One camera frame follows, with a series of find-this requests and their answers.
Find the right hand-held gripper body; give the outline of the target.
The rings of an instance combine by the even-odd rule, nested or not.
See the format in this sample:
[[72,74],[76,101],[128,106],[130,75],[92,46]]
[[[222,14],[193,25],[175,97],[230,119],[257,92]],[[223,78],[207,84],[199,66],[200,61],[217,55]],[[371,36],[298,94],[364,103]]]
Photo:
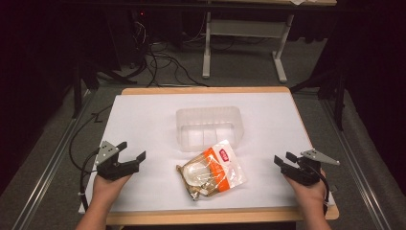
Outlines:
[[298,165],[298,168],[284,163],[280,167],[281,173],[305,186],[316,184],[321,180],[322,163],[336,166],[340,165],[338,160],[335,160],[316,149],[302,151],[300,156],[297,157],[298,162],[296,164]]

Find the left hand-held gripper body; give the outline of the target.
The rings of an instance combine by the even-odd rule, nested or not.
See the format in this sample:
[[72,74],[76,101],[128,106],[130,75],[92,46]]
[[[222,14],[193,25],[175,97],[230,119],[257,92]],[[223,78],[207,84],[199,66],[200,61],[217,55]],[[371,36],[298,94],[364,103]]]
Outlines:
[[98,175],[111,181],[137,173],[140,165],[136,159],[120,163],[116,147],[107,141],[102,141],[95,160]]

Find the person's right hand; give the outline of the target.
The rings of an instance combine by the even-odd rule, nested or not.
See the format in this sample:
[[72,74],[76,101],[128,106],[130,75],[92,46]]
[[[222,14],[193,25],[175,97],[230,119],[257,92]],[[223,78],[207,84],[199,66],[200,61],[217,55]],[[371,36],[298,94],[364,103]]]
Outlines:
[[292,187],[297,202],[302,208],[322,207],[324,205],[327,189],[323,182],[318,182],[311,186],[304,186],[286,175],[284,178]]

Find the person's left hand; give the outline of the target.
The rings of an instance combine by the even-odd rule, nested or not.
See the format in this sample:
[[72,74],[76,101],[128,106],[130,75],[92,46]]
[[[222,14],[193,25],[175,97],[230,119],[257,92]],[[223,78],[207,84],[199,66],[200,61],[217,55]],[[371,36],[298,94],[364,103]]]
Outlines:
[[129,179],[130,175],[127,175],[111,181],[97,175],[94,179],[91,206],[109,209]]

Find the white table mat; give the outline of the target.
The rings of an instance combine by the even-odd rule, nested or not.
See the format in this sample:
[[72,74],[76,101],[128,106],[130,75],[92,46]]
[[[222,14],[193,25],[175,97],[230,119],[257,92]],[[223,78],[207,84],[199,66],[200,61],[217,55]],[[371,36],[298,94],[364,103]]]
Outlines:
[[[176,170],[193,157],[177,143],[176,112],[210,106],[239,108],[244,134],[235,154],[247,180],[192,200]],[[113,145],[127,144],[120,154],[123,162],[141,152],[147,155],[112,207],[119,213],[293,207],[293,190],[274,158],[312,147],[292,96],[282,92],[118,96],[103,138]]]

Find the black metal stand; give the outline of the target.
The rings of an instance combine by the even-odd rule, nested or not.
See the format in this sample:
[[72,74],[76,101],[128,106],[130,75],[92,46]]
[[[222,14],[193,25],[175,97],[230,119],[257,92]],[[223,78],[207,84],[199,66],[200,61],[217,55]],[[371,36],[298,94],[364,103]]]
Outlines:
[[131,78],[135,77],[139,73],[141,73],[141,69],[137,69],[136,71],[130,73],[129,75],[122,76],[118,73],[107,69],[99,65],[97,62],[86,59],[80,58],[76,66],[74,67],[74,74],[73,74],[73,89],[74,89],[74,118],[79,116],[79,112],[83,108],[83,100],[84,96],[82,95],[81,86],[85,84],[88,90],[97,90],[100,87],[100,83],[98,81],[98,73],[103,73],[110,79],[117,81],[121,84],[136,84],[137,81],[131,80]]
[[318,87],[317,96],[320,100],[334,99],[333,119],[337,127],[343,129],[343,109],[346,78],[336,70],[329,70],[302,81],[289,88],[291,93],[299,92],[305,88]]

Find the orange and clear snack bag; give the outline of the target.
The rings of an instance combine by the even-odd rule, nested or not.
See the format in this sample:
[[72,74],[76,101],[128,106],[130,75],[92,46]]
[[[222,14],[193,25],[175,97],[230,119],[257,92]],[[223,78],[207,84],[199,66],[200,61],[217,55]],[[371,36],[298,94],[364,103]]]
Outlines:
[[195,156],[183,166],[176,166],[193,201],[226,192],[247,181],[228,140],[221,141]]

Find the clear plastic container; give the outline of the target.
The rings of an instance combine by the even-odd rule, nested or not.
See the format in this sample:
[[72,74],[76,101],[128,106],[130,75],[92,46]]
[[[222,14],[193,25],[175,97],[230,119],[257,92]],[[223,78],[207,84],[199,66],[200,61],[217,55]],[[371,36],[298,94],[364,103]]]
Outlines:
[[180,150],[192,152],[224,140],[235,148],[244,135],[244,126],[238,107],[192,107],[176,111],[176,131]]

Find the aluminium floor rail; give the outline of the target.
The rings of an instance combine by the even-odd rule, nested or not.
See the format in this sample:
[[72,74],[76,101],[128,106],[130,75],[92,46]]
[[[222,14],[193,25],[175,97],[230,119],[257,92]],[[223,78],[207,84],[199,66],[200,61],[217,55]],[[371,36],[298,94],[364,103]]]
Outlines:
[[39,207],[43,197],[47,193],[48,188],[51,185],[55,174],[64,158],[64,151],[73,138],[73,133],[75,132],[81,117],[83,116],[84,110],[91,103],[95,93],[95,90],[89,89],[86,89],[83,93],[79,93],[79,97],[82,99],[82,105],[79,106],[79,111],[70,120],[68,126],[64,130],[63,135],[59,139],[56,149],[52,154],[50,160],[48,161],[45,170],[36,181],[35,187],[31,192],[30,197],[28,198],[24,208],[20,212],[11,230],[28,229],[28,226],[30,225],[34,217],[37,208]]
[[344,159],[341,161],[341,163],[346,163],[348,165],[349,172],[354,180],[359,194],[362,197],[364,206],[367,208],[376,230],[391,230],[391,226],[388,224],[388,221],[382,212],[375,192],[368,182],[367,177],[362,172],[360,164],[350,146],[349,140],[347,139],[344,131],[341,130],[335,122],[332,106],[326,100],[321,100],[320,104],[322,109],[327,114],[328,120],[332,124],[341,147],[344,150]]

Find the white table frame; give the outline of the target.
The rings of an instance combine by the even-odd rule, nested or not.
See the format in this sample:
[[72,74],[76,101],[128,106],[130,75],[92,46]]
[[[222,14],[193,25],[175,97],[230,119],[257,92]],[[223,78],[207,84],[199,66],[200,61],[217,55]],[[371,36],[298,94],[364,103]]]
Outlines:
[[[261,7],[335,7],[337,0],[207,0],[210,6],[215,3],[259,4]],[[212,19],[210,11],[205,13],[205,50],[203,55],[202,78],[211,75],[211,38],[213,35],[233,37],[277,38],[279,47],[271,52],[271,58],[276,68],[279,82],[286,83],[287,77],[282,65],[282,52],[294,20],[294,13],[289,13],[285,19],[278,22],[258,21],[254,19]]]

